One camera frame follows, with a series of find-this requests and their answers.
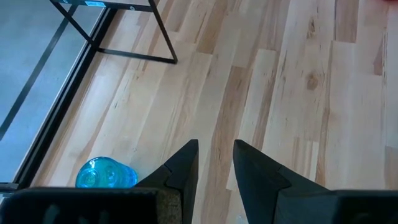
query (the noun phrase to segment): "wood grain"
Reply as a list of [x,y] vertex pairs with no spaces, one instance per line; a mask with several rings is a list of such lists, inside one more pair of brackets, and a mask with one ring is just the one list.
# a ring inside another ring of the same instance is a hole
[[[198,139],[193,223],[247,223],[232,163],[240,138],[329,189],[398,188],[397,4],[160,0],[158,9],[179,63],[97,54],[33,185],[74,186],[96,156],[141,180]],[[170,56],[144,12],[118,12],[102,46]]]

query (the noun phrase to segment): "black metal table leg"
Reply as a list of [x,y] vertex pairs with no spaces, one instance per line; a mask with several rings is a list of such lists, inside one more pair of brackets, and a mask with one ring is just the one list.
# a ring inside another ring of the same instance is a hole
[[98,47],[94,43],[93,39],[83,30],[83,28],[81,28],[81,26],[76,22],[76,20],[74,20],[74,18],[61,6],[61,4],[53,1],[50,2],[58,9],[58,11],[62,13],[63,16],[65,16],[65,18],[68,19],[70,24],[72,24],[72,26],[75,27],[75,29],[87,40],[89,44],[91,44],[94,47]]
[[[65,18],[76,28],[76,30],[87,40],[87,42],[93,46],[98,52],[111,54],[111,55],[118,55],[123,57],[131,57],[131,58],[138,58],[144,60],[153,60],[155,62],[165,62],[165,63],[172,63],[176,64],[178,62],[177,56],[175,54],[173,45],[170,41],[169,35],[164,27],[162,18],[157,10],[156,3],[154,0],[148,0],[150,6],[141,6],[135,4],[123,4],[123,3],[113,3],[113,2],[106,2],[106,1],[82,1],[82,0],[50,0],[50,2],[62,13]],[[153,12],[156,18],[156,21],[162,31],[164,39],[166,40],[167,46],[169,47],[170,53],[172,54],[173,58],[163,58],[163,57],[156,57],[151,55],[144,55],[144,54],[136,54],[132,52],[125,52],[120,50],[112,50],[112,49],[104,49],[100,47],[101,43],[96,43],[94,40],[81,28],[81,26],[77,23],[74,18],[60,5],[60,2],[72,4],[72,5],[84,5],[84,6],[98,6],[98,7],[106,7],[109,9],[132,9],[135,11],[142,11],[142,12]]]
[[166,40],[167,46],[169,47],[169,50],[172,53],[172,56],[173,56],[173,59],[174,59],[174,63],[177,63],[178,62],[178,58],[177,58],[177,56],[175,54],[175,51],[174,51],[172,42],[170,41],[169,35],[167,35],[166,28],[164,27],[162,18],[160,17],[159,11],[157,10],[156,3],[155,3],[154,0],[148,0],[148,1],[149,1],[149,4],[150,4],[150,7],[152,8],[152,11],[154,12],[156,21],[157,21],[157,23],[158,23],[158,25],[160,27],[160,30],[162,31],[164,39]]

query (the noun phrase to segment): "blue plastic bottle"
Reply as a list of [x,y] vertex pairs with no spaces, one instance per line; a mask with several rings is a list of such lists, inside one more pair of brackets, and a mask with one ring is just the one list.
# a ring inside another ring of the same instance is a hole
[[108,157],[89,160],[76,177],[79,188],[130,188],[137,183],[136,172]]

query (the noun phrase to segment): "wood knot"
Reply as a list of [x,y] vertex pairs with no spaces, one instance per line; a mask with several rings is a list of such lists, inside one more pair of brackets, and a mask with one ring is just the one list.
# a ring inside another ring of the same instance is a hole
[[307,39],[311,39],[314,37],[315,37],[315,21],[311,17],[310,22],[308,23]]
[[314,90],[318,86],[318,76],[315,71],[312,71],[309,73],[306,77],[307,79],[307,89],[308,90]]

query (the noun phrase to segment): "hardwood floorboard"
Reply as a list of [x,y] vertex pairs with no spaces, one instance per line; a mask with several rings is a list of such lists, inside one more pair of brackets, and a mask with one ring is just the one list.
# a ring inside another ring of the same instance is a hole
[[[329,189],[398,188],[398,4],[159,0],[158,10],[178,64],[98,53],[33,185],[72,187],[96,156],[142,180],[198,139],[193,223],[247,223],[239,138]],[[102,46],[170,57],[146,12],[119,11]]]

